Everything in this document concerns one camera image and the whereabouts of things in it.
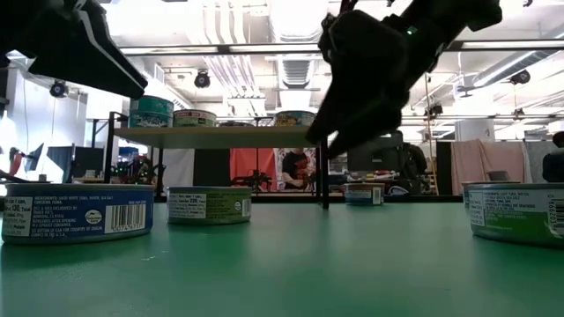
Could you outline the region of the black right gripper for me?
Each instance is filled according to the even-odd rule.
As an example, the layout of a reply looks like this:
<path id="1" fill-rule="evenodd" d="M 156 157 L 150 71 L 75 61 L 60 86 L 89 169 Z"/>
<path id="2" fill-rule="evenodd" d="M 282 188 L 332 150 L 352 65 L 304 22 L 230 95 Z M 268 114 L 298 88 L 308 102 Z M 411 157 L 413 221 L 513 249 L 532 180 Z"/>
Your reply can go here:
<path id="1" fill-rule="evenodd" d="M 332 79 L 306 139 L 337 132 L 333 159 L 400 126 L 399 106 L 441 55 L 441 11 L 406 9 L 379 20 L 349 9 L 328 14 L 322 29 L 319 49 Z"/>

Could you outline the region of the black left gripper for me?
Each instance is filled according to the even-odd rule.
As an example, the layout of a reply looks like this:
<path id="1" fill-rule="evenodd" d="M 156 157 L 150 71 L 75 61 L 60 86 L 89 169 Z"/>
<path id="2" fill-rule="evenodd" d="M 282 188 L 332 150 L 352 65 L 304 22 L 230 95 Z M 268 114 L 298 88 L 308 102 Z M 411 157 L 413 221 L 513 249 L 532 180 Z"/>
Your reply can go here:
<path id="1" fill-rule="evenodd" d="M 106 15 L 97 0 L 0 0 L 0 66 L 9 65 L 7 54 L 26 39 L 33 74 L 132 99 L 143 96 L 146 80 L 96 41 L 87 17 L 72 18 L 80 11 Z"/>

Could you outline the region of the light blue cartoon label can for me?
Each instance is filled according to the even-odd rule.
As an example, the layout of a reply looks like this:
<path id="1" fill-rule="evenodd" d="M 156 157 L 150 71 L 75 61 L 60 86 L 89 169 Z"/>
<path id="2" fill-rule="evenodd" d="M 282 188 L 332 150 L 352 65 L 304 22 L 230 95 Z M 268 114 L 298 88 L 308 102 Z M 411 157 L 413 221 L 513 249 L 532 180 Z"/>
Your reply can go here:
<path id="1" fill-rule="evenodd" d="M 302 110 L 288 110 L 276 113 L 275 125 L 279 127 L 310 126 L 315 120 L 316 114 Z"/>

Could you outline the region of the pale gold lid can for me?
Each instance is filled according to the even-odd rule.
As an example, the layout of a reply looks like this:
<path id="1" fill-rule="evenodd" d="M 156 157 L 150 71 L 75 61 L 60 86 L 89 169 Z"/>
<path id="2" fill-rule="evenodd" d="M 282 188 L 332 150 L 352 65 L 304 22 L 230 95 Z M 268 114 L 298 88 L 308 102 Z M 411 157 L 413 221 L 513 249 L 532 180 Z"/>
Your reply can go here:
<path id="1" fill-rule="evenodd" d="M 351 205 L 376 206 L 383 203 L 383 183 L 345 184 L 345 202 Z"/>

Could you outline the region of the teal chunk light tuna can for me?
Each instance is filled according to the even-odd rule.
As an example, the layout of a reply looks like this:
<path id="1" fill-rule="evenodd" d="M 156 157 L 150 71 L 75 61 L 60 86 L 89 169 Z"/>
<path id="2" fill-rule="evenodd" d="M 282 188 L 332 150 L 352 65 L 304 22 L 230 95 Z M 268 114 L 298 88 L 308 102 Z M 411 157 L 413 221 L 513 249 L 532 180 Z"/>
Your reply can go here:
<path id="1" fill-rule="evenodd" d="M 161 97 L 145 95 L 138 100 L 130 102 L 130 111 L 152 112 L 172 116 L 174 103 Z"/>

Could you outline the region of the blue barcode tuna can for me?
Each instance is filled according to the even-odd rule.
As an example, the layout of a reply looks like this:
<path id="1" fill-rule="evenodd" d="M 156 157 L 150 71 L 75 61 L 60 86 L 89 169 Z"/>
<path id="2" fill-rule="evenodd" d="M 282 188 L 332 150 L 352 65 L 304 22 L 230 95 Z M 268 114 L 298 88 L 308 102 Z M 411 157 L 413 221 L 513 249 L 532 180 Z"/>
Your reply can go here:
<path id="1" fill-rule="evenodd" d="M 147 234 L 154 193 L 147 185 L 8 184 L 2 240 L 11 244 L 75 244 Z"/>

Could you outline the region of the green barcode label can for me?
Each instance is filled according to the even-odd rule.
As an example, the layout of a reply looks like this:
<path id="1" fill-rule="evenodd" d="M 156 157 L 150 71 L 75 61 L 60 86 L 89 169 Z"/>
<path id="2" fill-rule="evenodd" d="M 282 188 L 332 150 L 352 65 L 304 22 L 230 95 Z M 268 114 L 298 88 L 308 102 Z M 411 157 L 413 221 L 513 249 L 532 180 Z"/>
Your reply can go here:
<path id="1" fill-rule="evenodd" d="M 251 219 L 251 188 L 169 187 L 170 224 L 232 225 Z"/>

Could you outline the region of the green nutrition label can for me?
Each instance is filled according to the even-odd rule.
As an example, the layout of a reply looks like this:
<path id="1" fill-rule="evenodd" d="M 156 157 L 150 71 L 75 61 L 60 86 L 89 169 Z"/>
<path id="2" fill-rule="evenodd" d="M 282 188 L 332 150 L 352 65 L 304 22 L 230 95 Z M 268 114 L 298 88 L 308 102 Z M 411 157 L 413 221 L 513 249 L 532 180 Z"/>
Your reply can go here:
<path id="1" fill-rule="evenodd" d="M 474 235 L 564 249 L 564 183 L 470 185 L 468 194 Z"/>

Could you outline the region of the wooden shelf with black legs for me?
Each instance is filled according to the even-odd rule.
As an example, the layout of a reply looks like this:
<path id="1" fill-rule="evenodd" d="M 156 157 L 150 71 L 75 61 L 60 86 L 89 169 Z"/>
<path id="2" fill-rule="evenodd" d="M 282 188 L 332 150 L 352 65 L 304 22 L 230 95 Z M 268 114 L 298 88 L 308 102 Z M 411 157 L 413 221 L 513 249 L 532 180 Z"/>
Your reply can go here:
<path id="1" fill-rule="evenodd" d="M 117 128 L 117 122 L 128 117 L 112 111 L 108 118 L 108 140 L 105 164 L 111 164 L 114 138 L 159 150 L 162 163 L 165 149 L 232 149 L 232 148 L 313 148 L 315 149 L 315 197 L 327 210 L 330 206 L 328 141 L 312 144 L 306 139 L 308 129 L 301 126 L 256 127 L 181 127 L 181 128 Z"/>

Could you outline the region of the black monitor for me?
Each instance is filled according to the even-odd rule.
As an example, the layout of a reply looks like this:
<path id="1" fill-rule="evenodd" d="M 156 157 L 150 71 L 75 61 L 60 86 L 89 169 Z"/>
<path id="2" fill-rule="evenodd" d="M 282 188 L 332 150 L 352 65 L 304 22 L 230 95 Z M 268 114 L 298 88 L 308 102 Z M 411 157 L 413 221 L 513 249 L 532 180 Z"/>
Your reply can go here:
<path id="1" fill-rule="evenodd" d="M 350 173 L 399 172 L 404 161 L 403 145 L 400 131 L 376 137 L 347 152 L 347 169 Z"/>

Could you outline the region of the white LED light bar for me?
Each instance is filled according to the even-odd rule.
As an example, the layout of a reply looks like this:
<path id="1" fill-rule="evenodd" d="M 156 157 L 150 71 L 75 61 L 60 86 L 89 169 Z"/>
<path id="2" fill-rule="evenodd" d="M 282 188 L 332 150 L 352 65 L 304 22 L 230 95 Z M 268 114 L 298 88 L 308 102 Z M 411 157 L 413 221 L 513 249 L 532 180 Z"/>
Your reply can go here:
<path id="1" fill-rule="evenodd" d="M 139 47 L 122 48 L 125 55 L 212 55 L 218 53 L 216 47 Z"/>
<path id="2" fill-rule="evenodd" d="M 539 40 L 539 41 L 467 41 L 462 48 L 486 49 L 486 48 L 560 48 L 564 47 L 564 40 Z"/>
<path id="3" fill-rule="evenodd" d="M 229 51 L 242 54 L 299 54 L 299 53 L 315 53 L 319 48 L 315 43 L 297 43 L 297 44 L 283 44 L 283 43 L 266 43 L 266 44 L 245 44 L 245 45 L 230 45 Z"/>

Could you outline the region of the dark blue partition panel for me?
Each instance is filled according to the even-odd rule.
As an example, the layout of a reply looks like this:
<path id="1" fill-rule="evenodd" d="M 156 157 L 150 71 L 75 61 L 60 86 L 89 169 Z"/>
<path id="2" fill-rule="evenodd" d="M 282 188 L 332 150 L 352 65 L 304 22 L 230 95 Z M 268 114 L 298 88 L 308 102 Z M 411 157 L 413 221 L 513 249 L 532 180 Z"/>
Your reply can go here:
<path id="1" fill-rule="evenodd" d="M 62 183 L 82 178 L 87 170 L 99 174 L 103 170 L 104 150 L 101 148 L 56 146 L 49 147 L 48 158 L 63 171 Z"/>

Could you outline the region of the tilted dark monitor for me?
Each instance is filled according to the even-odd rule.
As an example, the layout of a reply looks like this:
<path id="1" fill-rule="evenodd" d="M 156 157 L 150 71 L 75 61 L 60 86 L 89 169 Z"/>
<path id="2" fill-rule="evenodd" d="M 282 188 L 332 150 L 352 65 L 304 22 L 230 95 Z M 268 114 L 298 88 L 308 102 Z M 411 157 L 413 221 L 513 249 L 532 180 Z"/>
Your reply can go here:
<path id="1" fill-rule="evenodd" d="M 26 173 L 36 170 L 39 160 L 41 158 L 43 147 L 44 144 L 40 144 L 34 151 L 30 151 L 29 153 L 24 155 L 24 159 L 25 159 L 24 169 Z"/>

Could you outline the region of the white round pillar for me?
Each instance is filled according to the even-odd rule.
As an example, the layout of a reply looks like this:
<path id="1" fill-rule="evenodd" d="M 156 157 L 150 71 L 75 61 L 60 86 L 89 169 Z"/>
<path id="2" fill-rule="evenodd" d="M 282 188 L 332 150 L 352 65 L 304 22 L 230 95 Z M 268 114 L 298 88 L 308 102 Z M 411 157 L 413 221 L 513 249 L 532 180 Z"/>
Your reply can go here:
<path id="1" fill-rule="evenodd" d="M 491 95 L 475 95 L 461 98 L 454 103 L 455 114 L 475 115 L 478 119 L 462 119 L 455 122 L 455 140 L 458 142 L 479 139 L 494 141 L 494 120 L 484 116 L 495 114 L 495 104 Z"/>

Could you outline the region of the orange red cloth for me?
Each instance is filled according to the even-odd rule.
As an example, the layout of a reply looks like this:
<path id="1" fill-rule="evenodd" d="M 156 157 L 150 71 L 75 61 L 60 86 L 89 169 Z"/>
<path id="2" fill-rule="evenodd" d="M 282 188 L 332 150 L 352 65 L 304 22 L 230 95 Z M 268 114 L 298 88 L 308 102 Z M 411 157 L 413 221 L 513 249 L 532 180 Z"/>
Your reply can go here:
<path id="1" fill-rule="evenodd" d="M 277 190 L 275 152 L 272 148 L 233 148 L 230 150 L 230 178 L 251 176 L 254 170 L 271 178 L 271 191 Z"/>

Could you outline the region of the pink hanging cloth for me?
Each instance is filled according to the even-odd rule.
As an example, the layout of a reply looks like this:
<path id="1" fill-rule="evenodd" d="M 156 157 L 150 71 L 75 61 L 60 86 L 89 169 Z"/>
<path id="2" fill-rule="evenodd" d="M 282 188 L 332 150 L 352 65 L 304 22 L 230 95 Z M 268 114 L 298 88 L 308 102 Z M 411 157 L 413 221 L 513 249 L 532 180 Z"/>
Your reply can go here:
<path id="1" fill-rule="evenodd" d="M 450 146 L 452 193 L 461 195 L 464 182 L 487 181 L 488 172 L 505 171 L 511 181 L 531 183 L 526 148 L 521 142 L 471 140 Z"/>

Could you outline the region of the white panel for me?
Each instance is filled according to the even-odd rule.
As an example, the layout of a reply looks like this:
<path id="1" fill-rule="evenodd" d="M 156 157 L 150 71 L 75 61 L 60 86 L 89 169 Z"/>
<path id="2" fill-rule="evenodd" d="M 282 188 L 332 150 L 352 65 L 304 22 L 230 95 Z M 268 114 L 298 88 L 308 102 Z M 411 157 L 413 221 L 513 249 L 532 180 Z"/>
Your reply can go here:
<path id="1" fill-rule="evenodd" d="M 162 164 L 163 192 L 169 187 L 190 187 L 194 179 L 195 151 L 193 149 L 165 149 Z"/>

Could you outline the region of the black panel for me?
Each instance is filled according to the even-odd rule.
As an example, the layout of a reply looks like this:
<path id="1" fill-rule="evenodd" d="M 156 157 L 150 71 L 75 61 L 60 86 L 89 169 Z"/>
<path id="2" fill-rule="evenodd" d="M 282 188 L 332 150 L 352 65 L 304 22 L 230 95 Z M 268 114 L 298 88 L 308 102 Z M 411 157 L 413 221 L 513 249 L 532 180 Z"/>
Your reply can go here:
<path id="1" fill-rule="evenodd" d="M 194 156 L 194 186 L 229 187 L 230 150 L 196 149 Z"/>

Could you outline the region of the green table mat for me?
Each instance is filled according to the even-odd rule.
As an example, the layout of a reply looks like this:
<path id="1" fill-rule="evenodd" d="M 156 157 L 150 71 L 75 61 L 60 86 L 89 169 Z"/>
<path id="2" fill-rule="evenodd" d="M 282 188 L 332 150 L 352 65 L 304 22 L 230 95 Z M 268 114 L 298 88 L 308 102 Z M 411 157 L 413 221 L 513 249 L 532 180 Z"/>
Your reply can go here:
<path id="1" fill-rule="evenodd" d="M 0 317 L 564 317 L 564 250 L 474 237 L 459 203 L 155 217 L 133 239 L 0 246 Z"/>

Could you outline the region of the grey hanging cloth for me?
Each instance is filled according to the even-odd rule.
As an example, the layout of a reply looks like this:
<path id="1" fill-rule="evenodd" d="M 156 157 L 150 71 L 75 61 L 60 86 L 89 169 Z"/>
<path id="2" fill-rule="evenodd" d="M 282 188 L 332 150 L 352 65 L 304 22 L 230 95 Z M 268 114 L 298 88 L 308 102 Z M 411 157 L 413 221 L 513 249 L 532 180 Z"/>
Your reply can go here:
<path id="1" fill-rule="evenodd" d="M 546 183 L 543 178 L 543 159 L 547 154 L 564 156 L 564 150 L 559 150 L 552 142 L 526 142 L 525 147 L 529 156 L 531 179 L 533 183 Z"/>

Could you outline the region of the wide silver ventilation duct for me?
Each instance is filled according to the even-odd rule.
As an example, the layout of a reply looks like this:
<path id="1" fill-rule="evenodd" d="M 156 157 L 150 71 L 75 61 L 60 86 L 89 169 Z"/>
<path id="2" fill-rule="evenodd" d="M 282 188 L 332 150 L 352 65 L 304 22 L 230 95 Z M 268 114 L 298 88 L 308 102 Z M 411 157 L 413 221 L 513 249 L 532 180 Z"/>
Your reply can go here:
<path id="1" fill-rule="evenodd" d="M 322 33 L 321 21 L 328 12 L 329 0 L 268 0 L 268 7 L 275 42 L 316 44 Z M 298 55 L 282 55 L 276 64 L 282 109 L 308 110 L 317 62 L 310 57 L 300 60 Z"/>

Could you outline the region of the black metal table frame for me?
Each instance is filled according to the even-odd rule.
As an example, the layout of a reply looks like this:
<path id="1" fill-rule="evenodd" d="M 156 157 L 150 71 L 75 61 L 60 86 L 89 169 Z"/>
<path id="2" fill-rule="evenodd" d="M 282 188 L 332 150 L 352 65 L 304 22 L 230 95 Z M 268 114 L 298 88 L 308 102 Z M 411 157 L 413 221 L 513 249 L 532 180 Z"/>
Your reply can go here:
<path id="1" fill-rule="evenodd" d="M 253 203 L 321 203 L 323 197 L 311 193 L 266 193 L 252 195 Z M 460 195 L 385 195 L 386 203 L 461 203 Z"/>

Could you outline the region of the slim silver ventilation duct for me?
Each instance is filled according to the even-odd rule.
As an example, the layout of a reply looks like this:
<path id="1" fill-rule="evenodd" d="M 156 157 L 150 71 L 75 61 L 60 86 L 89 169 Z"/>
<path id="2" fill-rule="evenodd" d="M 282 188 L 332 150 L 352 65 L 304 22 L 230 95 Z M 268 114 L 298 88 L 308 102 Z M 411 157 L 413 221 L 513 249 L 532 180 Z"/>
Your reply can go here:
<path id="1" fill-rule="evenodd" d="M 472 86 L 474 88 L 481 88 L 492 85 L 556 53 L 558 53 L 558 50 L 534 50 L 514 53 L 476 75 L 472 80 Z"/>

